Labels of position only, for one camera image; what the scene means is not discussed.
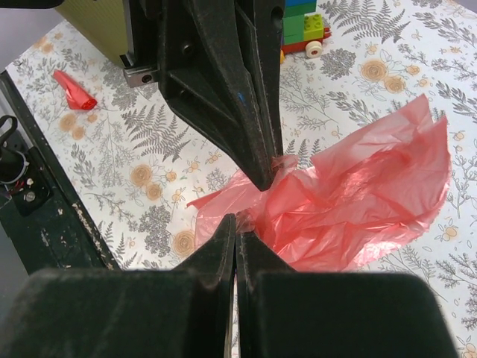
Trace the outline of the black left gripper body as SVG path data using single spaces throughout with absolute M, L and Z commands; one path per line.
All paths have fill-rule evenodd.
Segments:
M 123 73 L 130 88 L 158 81 L 158 20 L 162 1 L 124 0 L 127 51 L 121 55 Z

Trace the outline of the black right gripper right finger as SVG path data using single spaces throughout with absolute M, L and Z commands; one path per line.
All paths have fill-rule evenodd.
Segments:
M 236 237 L 242 357 L 456 357 L 432 291 L 397 273 L 293 270 L 253 233 Z

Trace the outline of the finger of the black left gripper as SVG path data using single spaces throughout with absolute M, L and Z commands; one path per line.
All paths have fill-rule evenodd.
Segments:
M 227 154 L 257 189 L 274 180 L 252 76 L 236 24 L 237 1 L 163 1 L 159 90 L 172 112 Z
M 245 67 L 252 76 L 267 153 L 283 154 L 279 71 L 284 1 L 237 1 L 236 24 Z

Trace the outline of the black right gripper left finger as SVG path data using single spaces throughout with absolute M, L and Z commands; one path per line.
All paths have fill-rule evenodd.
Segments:
M 3 357 L 229 357 L 236 218 L 169 271 L 43 269 L 1 326 Z

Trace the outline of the red trash bag roll remainder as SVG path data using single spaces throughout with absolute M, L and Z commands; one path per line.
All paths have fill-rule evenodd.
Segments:
M 53 78 L 65 90 L 66 101 L 72 110 L 92 110 L 97 101 L 82 86 L 65 72 L 55 70 Z

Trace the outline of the red plastic trash bag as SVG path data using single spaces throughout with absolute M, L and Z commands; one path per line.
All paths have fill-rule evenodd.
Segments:
M 299 271 L 347 271 L 422 236 L 446 199 L 451 177 L 447 119 L 434 121 L 421 95 L 398 111 L 316 153 L 307 169 L 276 160 L 271 187 L 258 190 L 243 172 L 192 202 L 195 244 L 222 218 L 253 231 Z

